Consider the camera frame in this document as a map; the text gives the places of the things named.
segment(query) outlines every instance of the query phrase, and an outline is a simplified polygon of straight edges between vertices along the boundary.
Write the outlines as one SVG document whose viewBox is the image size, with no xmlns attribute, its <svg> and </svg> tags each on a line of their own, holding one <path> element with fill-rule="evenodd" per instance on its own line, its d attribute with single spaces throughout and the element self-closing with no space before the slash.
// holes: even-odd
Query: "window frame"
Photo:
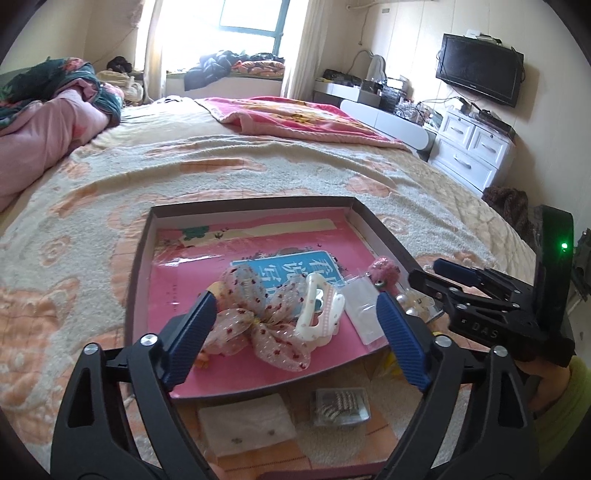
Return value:
<svg viewBox="0 0 591 480">
<path fill-rule="evenodd" d="M 279 55 L 279 47 L 281 46 L 281 39 L 283 38 L 283 29 L 285 28 L 285 19 L 287 18 L 287 11 L 290 7 L 290 0 L 281 0 L 281 8 L 279 10 L 279 17 L 277 18 L 277 25 L 275 31 L 259 30 L 258 28 L 248 27 L 227 27 L 222 25 L 223 10 L 226 7 L 226 0 L 224 0 L 222 13 L 220 14 L 220 20 L 217 23 L 219 31 L 223 32 L 234 32 L 234 33 L 247 33 L 250 35 L 260 35 L 261 37 L 272 37 L 275 39 L 273 44 L 273 55 Z"/>
</svg>

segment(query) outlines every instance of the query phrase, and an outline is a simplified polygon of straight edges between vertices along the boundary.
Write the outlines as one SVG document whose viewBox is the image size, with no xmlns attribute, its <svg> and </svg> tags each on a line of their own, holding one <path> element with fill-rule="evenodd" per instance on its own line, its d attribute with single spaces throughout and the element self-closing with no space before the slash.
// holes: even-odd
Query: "blue gripper pad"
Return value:
<svg viewBox="0 0 591 480">
<path fill-rule="evenodd" d="M 378 296 L 376 303 L 378 321 L 408 383 L 425 392 L 431 385 L 431 378 L 427 371 L 426 345 L 421 345 L 407 323 L 407 316 L 395 302 L 396 300 L 388 293 L 381 293 Z M 433 340 L 433 335 L 421 319 L 411 316 L 408 316 L 408 319 L 410 321 L 417 319 L 421 322 L 422 325 L 419 327 L 425 328 L 430 341 Z"/>
<path fill-rule="evenodd" d="M 449 278 L 465 285 L 466 287 L 477 287 L 480 284 L 478 275 L 471 268 L 462 267 L 454 262 L 439 258 L 433 263 L 433 271 L 437 275 Z"/>
<path fill-rule="evenodd" d="M 164 356 L 161 362 L 163 375 L 162 383 L 168 391 L 176 385 L 184 383 L 193 362 L 200 352 L 203 342 L 207 338 L 216 321 L 217 305 L 216 297 L 212 293 L 202 294 L 197 303 L 184 317 L 174 317 L 171 322 L 178 325 L 172 328 L 163 328 Z"/>
</svg>

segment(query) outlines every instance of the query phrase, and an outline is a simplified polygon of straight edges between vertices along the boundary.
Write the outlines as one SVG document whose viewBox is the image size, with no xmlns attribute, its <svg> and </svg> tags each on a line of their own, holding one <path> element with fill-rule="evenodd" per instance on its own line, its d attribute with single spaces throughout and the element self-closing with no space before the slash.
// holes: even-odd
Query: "hand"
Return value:
<svg viewBox="0 0 591 480">
<path fill-rule="evenodd" d="M 515 364 L 522 372 L 542 378 L 538 390 L 529 404 L 530 410 L 534 413 L 544 412 L 550 408 L 569 386 L 569 367 L 559 367 L 542 358 L 537 358 L 532 362 L 515 361 Z"/>
</svg>

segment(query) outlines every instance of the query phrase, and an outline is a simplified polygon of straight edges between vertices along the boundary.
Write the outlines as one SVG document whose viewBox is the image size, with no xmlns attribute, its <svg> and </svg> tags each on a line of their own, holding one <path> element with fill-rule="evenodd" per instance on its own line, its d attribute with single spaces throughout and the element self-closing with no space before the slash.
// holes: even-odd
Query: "dresser drawer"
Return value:
<svg viewBox="0 0 591 480">
<path fill-rule="evenodd" d="M 462 118 L 448 115 L 439 129 L 439 134 L 465 148 L 468 148 L 475 128 L 476 125 L 473 125 Z"/>
<path fill-rule="evenodd" d="M 454 172 L 453 170 L 447 168 L 444 164 L 442 164 L 441 162 L 437 161 L 437 160 L 433 160 L 429 162 L 433 167 L 437 168 L 438 170 L 441 170 L 444 174 L 446 174 L 448 177 L 453 178 L 456 182 L 458 182 L 461 185 L 464 185 L 468 190 L 470 190 L 474 195 L 476 195 L 477 197 L 482 197 L 482 192 L 480 190 L 478 190 L 474 185 L 472 185 L 472 183 L 470 183 L 469 181 L 467 181 L 466 179 L 460 177 L 456 172 Z"/>
<path fill-rule="evenodd" d="M 468 151 L 491 165 L 499 168 L 505 158 L 509 144 L 499 137 L 476 127 Z"/>
<path fill-rule="evenodd" d="M 443 141 L 436 142 L 431 157 L 434 163 L 438 162 L 454 171 L 481 192 L 492 184 L 497 172 L 487 162 L 469 157 Z"/>
</svg>

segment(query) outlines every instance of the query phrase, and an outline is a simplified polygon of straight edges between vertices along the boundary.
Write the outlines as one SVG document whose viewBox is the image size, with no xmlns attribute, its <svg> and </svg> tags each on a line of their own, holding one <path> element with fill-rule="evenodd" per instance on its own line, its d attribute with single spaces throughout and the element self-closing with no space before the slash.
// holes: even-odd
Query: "window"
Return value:
<svg viewBox="0 0 591 480">
<path fill-rule="evenodd" d="M 169 71 L 219 50 L 279 55 L 290 0 L 166 0 L 159 27 Z"/>
</svg>

